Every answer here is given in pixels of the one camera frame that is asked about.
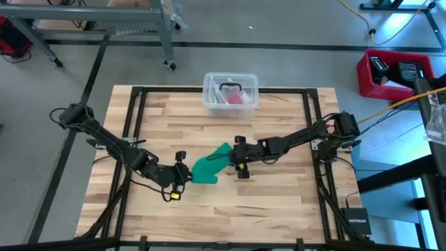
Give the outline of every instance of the yellow label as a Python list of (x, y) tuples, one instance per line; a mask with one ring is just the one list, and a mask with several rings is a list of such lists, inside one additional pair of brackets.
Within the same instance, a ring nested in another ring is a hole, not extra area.
[(179, 194), (175, 194), (175, 193), (170, 194), (170, 197), (172, 199), (180, 199), (180, 195)]

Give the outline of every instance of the yellow cable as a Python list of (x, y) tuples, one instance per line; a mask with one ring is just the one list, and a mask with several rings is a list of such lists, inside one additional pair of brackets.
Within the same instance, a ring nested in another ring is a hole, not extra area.
[(397, 106), (399, 106), (399, 105), (402, 105), (402, 104), (404, 104), (405, 102), (409, 102), (409, 101), (414, 100), (414, 99), (417, 99), (417, 98), (422, 98), (422, 97), (425, 97), (425, 96), (427, 96), (427, 95), (429, 95), (429, 94), (439, 93), (439, 92), (441, 92), (441, 91), (446, 91), (446, 87), (443, 87), (443, 88), (440, 88), (440, 89), (436, 89), (436, 90), (433, 90), (433, 91), (428, 91), (428, 92), (426, 92), (426, 93), (418, 94), (418, 95), (416, 95), (416, 96), (407, 98), (407, 99), (405, 99), (405, 100), (401, 100), (401, 101), (399, 101), (399, 102), (394, 103), (393, 105), (390, 105), (389, 107), (387, 107), (387, 108), (385, 108), (385, 109), (382, 109), (382, 110), (379, 111), (379, 112), (376, 112), (375, 114), (373, 114), (373, 115), (371, 115), (371, 116), (368, 116), (368, 117), (365, 118), (365, 119), (362, 119), (361, 121), (358, 122), (358, 124), (361, 124), (361, 123), (363, 123), (363, 122), (365, 122), (365, 121), (368, 121), (369, 119), (374, 118), (374, 117), (378, 116), (379, 114), (382, 114), (383, 112), (385, 112), (385, 111), (387, 111), (387, 110), (389, 110), (389, 109), (392, 109), (393, 107), (397, 107)]
[[(394, 37), (396, 37), (400, 32), (402, 32), (409, 24), (410, 22), (412, 22), (412, 20), (415, 18), (415, 16), (421, 11), (421, 9), (423, 8), (423, 6), (427, 3), (428, 0), (424, 1), (424, 3), (418, 8), (418, 10), (415, 12), (415, 14), (413, 14), (413, 16), (409, 19), (409, 21), (403, 26), (403, 28), (401, 28), (398, 32), (396, 32), (392, 37), (390, 37), (389, 39), (387, 39), (386, 41), (382, 42), (382, 43), (377, 43), (375, 41), (375, 37), (374, 34), (371, 33), (370, 37), (371, 37), (371, 41), (374, 43), (374, 45), (384, 45), (385, 43), (391, 41)], [(373, 24), (370, 22), (370, 20), (368, 20), (365, 16), (361, 15), (361, 13), (357, 12), (356, 10), (353, 10), (350, 6), (347, 5), (347, 3), (344, 2), (344, 0), (340, 0), (340, 2), (347, 8), (349, 9), (351, 12), (355, 13), (358, 17), (361, 17), (366, 23), (367, 26), (369, 27), (369, 31), (372, 30), (374, 28)]]

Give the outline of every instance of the clear plastic container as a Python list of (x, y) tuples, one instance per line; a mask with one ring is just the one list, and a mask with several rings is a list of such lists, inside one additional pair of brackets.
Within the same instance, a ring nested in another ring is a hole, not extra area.
[(202, 98), (213, 116), (246, 119), (259, 105), (259, 82), (249, 73), (206, 73)]

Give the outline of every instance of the cardboard box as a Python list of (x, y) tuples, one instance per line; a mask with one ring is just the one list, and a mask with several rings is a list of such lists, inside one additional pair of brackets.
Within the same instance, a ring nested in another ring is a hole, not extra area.
[(111, 7), (119, 8), (150, 8), (149, 0), (110, 0)]

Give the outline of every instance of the black box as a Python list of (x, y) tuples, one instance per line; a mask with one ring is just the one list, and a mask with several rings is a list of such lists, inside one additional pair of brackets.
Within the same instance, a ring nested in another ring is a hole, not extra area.
[(369, 214), (365, 208), (343, 208), (342, 213), (352, 229), (360, 235), (371, 235)]

